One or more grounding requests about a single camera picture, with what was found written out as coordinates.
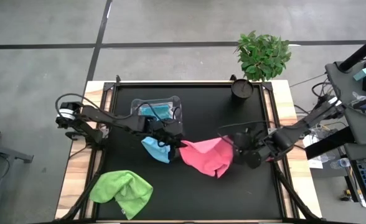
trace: potted plant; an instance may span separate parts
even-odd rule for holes
[[[291,58],[288,51],[288,40],[272,35],[241,34],[238,40],[238,62],[241,62],[241,70],[244,72],[242,79],[235,80],[232,85],[232,93],[235,98],[245,100],[253,93],[251,81],[269,80],[280,75],[286,68],[285,63]]]

